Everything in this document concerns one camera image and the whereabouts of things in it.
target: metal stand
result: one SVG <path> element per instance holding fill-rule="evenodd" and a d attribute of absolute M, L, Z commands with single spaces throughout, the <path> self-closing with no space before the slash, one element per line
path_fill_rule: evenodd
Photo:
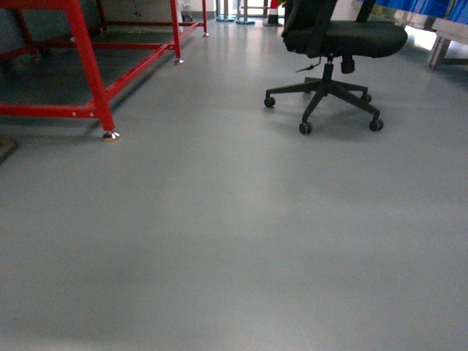
<path fill-rule="evenodd" d="M 235 16 L 229 15 L 229 4 L 228 0 L 224 0 L 224 14 L 223 16 L 216 17 L 216 22 L 234 22 Z"/>
<path fill-rule="evenodd" d="M 0 55 L 0 62 L 7 61 L 23 54 L 35 54 L 40 50 L 50 48 L 77 48 L 83 65 L 93 99 L 86 105 L 11 105 L 0 104 L 0 115 L 8 116 L 33 116 L 33 117 L 60 117 L 60 118 L 98 118 L 101 121 L 105 133 L 104 141 L 116 141 L 120 134 L 115 131 L 115 124 L 110 110 L 110 100 L 128 86 L 135 78 L 140 76 L 154 62 L 156 62 L 166 51 L 174 50 L 179 62 L 181 60 L 181 40 L 189 36 L 197 27 L 203 27 L 208 36 L 206 3 L 203 2 L 202 23 L 179 23 L 177 19 L 176 0 L 170 0 L 172 22 L 169 23 L 142 23 L 142 22 L 110 22 L 105 20 L 100 0 L 96 0 L 102 24 L 100 26 L 87 28 L 79 0 L 0 0 L 0 8 L 15 10 L 19 19 L 18 24 L 23 32 L 26 46 Z M 49 39 L 44 42 L 34 42 L 26 28 L 26 22 L 21 15 L 21 9 L 29 10 L 61 10 L 65 11 L 72 34 L 65 37 Z M 172 26 L 173 40 L 165 44 L 135 44 L 100 42 L 91 43 L 88 31 L 106 31 L 108 26 Z M 179 27 L 186 27 L 183 33 Z M 121 50 L 152 50 L 151 54 L 133 67 L 128 73 L 120 77 L 113 84 L 104 87 L 102 78 L 94 55 L 95 48 L 99 49 L 121 49 Z"/>
<path fill-rule="evenodd" d="M 248 0 L 244 0 L 244 18 L 241 18 L 241 0 L 238 0 L 237 3 L 237 20 L 235 21 L 237 24 L 255 24 L 254 20 L 249 20 L 249 15 L 247 14 L 247 10 L 249 8 L 247 4 Z"/>

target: red workbench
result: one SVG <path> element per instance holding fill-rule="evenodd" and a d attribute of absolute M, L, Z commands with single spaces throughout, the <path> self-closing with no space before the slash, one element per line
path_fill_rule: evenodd
<path fill-rule="evenodd" d="M 174 50 L 177 61 L 175 64 L 181 64 L 181 40 L 185 39 L 197 27 L 203 27 L 204 36 L 208 36 L 207 18 L 206 18 L 206 3 L 203 2 L 203 22 L 202 23 L 179 23 L 177 16 L 176 0 L 170 0 L 172 22 L 110 22 L 106 21 L 105 14 L 102 10 L 100 0 L 96 0 L 97 9 L 101 18 L 101 25 L 93 28 L 86 26 L 83 17 L 83 11 L 79 0 L 0 0 L 0 8 L 14 10 L 15 17 L 21 27 L 23 39 L 26 46 L 21 49 L 4 53 L 0 55 L 0 62 L 12 59 L 16 56 L 36 53 L 42 50 L 50 50 L 50 48 L 74 48 L 78 49 L 81 63 L 83 65 L 86 78 L 93 99 L 86 105 L 9 105 L 0 104 L 0 115 L 8 116 L 34 116 L 34 117 L 62 117 L 62 118 L 98 118 L 101 121 L 102 128 L 105 133 L 104 141 L 115 141 L 120 138 L 120 135 L 115 131 L 115 124 L 110 109 L 110 100 L 114 98 L 122 89 L 124 89 L 136 77 L 141 75 L 147 68 L 156 62 L 167 50 Z M 72 34 L 68 37 L 49 39 L 44 42 L 34 42 L 29 33 L 21 9 L 33 10 L 63 10 L 67 14 Z M 106 43 L 91 43 L 89 31 L 91 30 L 106 30 L 108 26 L 172 26 L 173 40 L 165 44 L 148 43 L 121 43 L 121 42 L 106 42 Z M 184 31 L 180 31 L 180 27 L 185 27 Z M 135 49 L 135 50 L 152 50 L 151 54 L 145 57 L 139 64 L 133 67 L 125 75 L 116 80 L 107 88 L 102 82 L 102 78 L 97 66 L 96 57 L 93 48 L 109 48 L 109 49 Z"/>

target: chair armrest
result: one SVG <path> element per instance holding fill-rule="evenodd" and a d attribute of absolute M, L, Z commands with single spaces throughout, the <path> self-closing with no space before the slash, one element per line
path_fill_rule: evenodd
<path fill-rule="evenodd" d="M 356 18 L 356 22 L 367 22 L 367 19 L 371 14 L 372 8 L 375 5 L 375 1 L 376 0 L 364 0 L 364 3 L 361 6 L 361 10 L 358 13 L 358 17 Z"/>
<path fill-rule="evenodd" d="M 310 59 L 320 57 L 322 55 L 320 48 L 322 47 L 322 41 L 327 32 L 337 1 L 338 0 L 324 0 L 324 4 L 320 8 L 314 24 L 313 36 L 307 45 L 306 55 Z"/>

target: chair wheel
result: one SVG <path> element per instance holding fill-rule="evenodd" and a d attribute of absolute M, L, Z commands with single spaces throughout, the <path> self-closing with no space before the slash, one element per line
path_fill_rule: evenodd
<path fill-rule="evenodd" d="M 369 128 L 373 132 L 378 132 L 383 128 L 383 121 L 381 119 L 374 119 L 371 121 L 371 123 L 369 123 Z"/>
<path fill-rule="evenodd" d="M 312 123 L 310 123 L 310 122 L 302 122 L 302 123 L 299 125 L 299 131 L 300 131 L 301 134 L 303 134 L 303 135 L 308 135 L 308 134 L 310 134 L 310 132 L 312 131 Z"/>
<path fill-rule="evenodd" d="M 370 103 L 370 101 L 372 101 L 372 96 L 369 95 L 369 94 L 365 94 L 361 97 L 361 100 L 367 102 L 368 104 Z"/>
<path fill-rule="evenodd" d="M 275 98 L 274 97 L 266 97 L 263 103 L 266 107 L 273 107 L 275 105 Z"/>

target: black office chair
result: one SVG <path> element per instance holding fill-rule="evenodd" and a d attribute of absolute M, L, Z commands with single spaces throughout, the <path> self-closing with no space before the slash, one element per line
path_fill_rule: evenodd
<path fill-rule="evenodd" d="M 369 128 L 376 132 L 383 128 L 379 119 L 380 111 L 370 105 L 368 88 L 354 84 L 337 82 L 331 79 L 333 59 L 341 56 L 341 71 L 344 74 L 355 70 L 352 56 L 372 58 L 386 57 L 398 52 L 407 41 L 404 28 L 383 21 L 367 21 L 375 0 L 365 0 L 356 21 L 331 20 L 337 0 L 287 0 L 285 26 L 282 33 L 289 51 L 306 54 L 310 59 L 322 56 L 328 59 L 322 79 L 306 78 L 305 83 L 272 88 L 266 91 L 265 106 L 273 107 L 272 94 L 310 93 L 316 91 L 309 106 L 304 111 L 299 130 L 307 135 L 312 131 L 309 116 L 323 97 L 332 94 L 373 115 Z M 362 91 L 357 97 L 351 91 Z"/>

